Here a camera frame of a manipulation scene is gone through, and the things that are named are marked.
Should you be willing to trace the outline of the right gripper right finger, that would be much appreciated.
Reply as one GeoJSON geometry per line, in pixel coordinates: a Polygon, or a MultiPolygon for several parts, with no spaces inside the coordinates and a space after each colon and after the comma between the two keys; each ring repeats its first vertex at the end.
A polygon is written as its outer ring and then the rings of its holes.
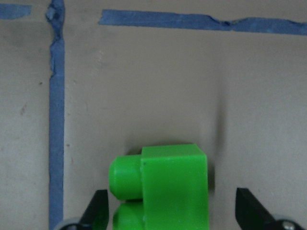
{"type": "Polygon", "coordinates": [[[247,188],[236,189],[235,218],[241,229],[278,229],[278,222],[247,188]]]}

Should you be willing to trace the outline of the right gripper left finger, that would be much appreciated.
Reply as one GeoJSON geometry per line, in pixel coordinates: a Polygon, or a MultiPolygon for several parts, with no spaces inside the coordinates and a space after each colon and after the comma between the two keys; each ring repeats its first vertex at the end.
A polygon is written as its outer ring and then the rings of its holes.
{"type": "Polygon", "coordinates": [[[109,205],[107,190],[96,190],[89,205],[78,221],[78,228],[107,228],[109,205]]]}

